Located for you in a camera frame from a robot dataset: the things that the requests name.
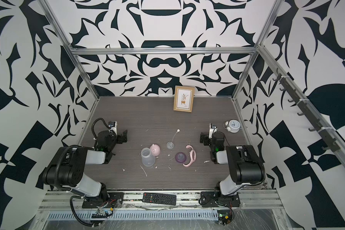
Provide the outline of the clear baby bottle body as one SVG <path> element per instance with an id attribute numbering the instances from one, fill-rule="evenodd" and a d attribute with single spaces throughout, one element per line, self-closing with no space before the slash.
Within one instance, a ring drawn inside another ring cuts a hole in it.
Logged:
<path id="1" fill-rule="evenodd" d="M 141 150 L 141 160 L 144 166 L 152 167 L 155 164 L 156 158 L 149 148 L 143 148 Z"/>

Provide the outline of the clear straw with weight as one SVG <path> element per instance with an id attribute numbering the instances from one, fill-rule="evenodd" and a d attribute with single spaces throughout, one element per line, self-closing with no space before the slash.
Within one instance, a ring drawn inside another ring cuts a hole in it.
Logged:
<path id="1" fill-rule="evenodd" d="M 174 134 L 172 140 L 169 141 L 169 142 L 167 142 L 167 145 L 166 145 L 166 146 L 167 146 L 168 149 L 171 150 L 171 149 L 174 148 L 174 143 L 173 143 L 173 141 L 174 141 L 175 136 L 176 136 L 179 132 L 180 132 L 180 129 L 177 129 L 177 131 L 176 131 L 176 133 Z"/>

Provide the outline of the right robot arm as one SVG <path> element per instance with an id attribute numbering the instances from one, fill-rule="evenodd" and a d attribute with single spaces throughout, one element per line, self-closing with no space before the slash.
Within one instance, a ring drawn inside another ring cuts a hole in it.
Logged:
<path id="1" fill-rule="evenodd" d="M 222 132 L 200 134 L 200 143 L 210 148 L 210 159 L 214 164 L 227 164 L 229 175 L 218 182 L 216 190 L 221 196 L 233 196 L 246 186 L 258 186 L 265 180 L 263 162 L 252 145 L 224 145 L 226 136 Z"/>

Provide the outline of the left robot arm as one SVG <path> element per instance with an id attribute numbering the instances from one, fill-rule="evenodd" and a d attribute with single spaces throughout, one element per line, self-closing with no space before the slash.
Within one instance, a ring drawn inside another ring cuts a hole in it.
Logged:
<path id="1" fill-rule="evenodd" d="M 91 126 L 94 146 L 70 145 L 61 147 L 44 169 L 44 184 L 59 190 L 70 191 L 80 198 L 96 198 L 102 202 L 108 200 L 106 185 L 97 182 L 84 173 L 86 165 L 110 163 L 115 154 L 113 149 L 118 144 L 127 142 L 127 130 L 117 133 L 117 122 L 106 123 L 103 118 L 96 119 Z"/>

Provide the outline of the white alarm clock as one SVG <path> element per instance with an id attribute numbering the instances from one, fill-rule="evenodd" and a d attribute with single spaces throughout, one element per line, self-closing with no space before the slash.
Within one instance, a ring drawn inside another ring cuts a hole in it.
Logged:
<path id="1" fill-rule="evenodd" d="M 241 129 L 241 124 L 237 120 L 230 120 L 224 123 L 224 128 L 230 133 L 237 133 Z"/>

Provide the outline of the pink bottle cap dome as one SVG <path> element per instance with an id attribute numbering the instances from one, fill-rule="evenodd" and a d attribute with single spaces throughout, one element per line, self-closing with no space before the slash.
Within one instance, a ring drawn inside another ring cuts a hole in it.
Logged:
<path id="1" fill-rule="evenodd" d="M 160 146 L 157 145 L 157 144 L 152 144 L 152 145 L 150 146 L 150 151 L 151 151 L 151 153 L 152 153 L 153 156 L 157 157 L 157 156 L 159 156 L 160 153 L 161 153 L 161 148 L 160 148 Z"/>

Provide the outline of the black remote control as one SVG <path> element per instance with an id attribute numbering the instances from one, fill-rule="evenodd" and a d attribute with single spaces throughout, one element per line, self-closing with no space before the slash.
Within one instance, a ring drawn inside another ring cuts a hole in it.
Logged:
<path id="1" fill-rule="evenodd" d="M 161 204 L 161 205 L 176 205 L 176 195 L 161 194 L 161 193 L 144 193 L 142 198 L 143 203 Z"/>

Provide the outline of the green circuit board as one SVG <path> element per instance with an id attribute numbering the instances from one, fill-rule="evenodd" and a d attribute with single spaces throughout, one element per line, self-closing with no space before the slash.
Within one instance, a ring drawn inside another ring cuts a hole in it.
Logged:
<path id="1" fill-rule="evenodd" d="M 221 225 L 228 225 L 233 221 L 234 215 L 230 212 L 218 213 L 218 223 Z"/>

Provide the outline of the wooden picture frame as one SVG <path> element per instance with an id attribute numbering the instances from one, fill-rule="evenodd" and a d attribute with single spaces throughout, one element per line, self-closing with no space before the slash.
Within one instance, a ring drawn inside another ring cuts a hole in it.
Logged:
<path id="1" fill-rule="evenodd" d="M 174 91 L 173 110 L 191 113 L 193 110 L 194 94 L 194 87 L 176 86 Z"/>

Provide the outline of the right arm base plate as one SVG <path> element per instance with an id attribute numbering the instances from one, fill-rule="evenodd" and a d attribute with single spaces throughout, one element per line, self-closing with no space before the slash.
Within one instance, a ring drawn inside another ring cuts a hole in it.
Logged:
<path id="1" fill-rule="evenodd" d="M 241 204 L 238 195 L 223 196 L 215 192 L 201 192 L 198 203 L 204 208 L 234 207 Z"/>

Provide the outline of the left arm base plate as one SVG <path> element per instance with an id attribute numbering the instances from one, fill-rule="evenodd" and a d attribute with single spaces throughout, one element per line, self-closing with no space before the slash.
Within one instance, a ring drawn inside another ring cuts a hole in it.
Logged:
<path id="1" fill-rule="evenodd" d="M 124 193 L 122 192 L 109 192 L 106 198 L 101 197 L 86 197 L 83 201 L 83 209 L 95 208 L 119 208 L 123 204 Z"/>

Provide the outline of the wall hook rack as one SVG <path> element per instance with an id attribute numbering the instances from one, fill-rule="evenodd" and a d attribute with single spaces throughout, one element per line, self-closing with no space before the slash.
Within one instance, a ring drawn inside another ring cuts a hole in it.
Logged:
<path id="1" fill-rule="evenodd" d="M 292 78 L 277 73 L 276 78 L 273 80 L 282 85 L 282 88 L 280 89 L 282 92 L 288 93 L 290 96 L 288 102 L 297 106 L 301 110 L 301 112 L 298 113 L 298 116 L 305 116 L 307 118 L 312 126 L 308 130 L 310 132 L 317 132 L 325 142 L 326 148 L 324 149 L 331 150 L 333 152 L 340 150 L 341 148 L 337 143 L 334 129 L 322 118 L 319 111 L 315 108 L 310 99 L 308 99 L 294 83 Z"/>

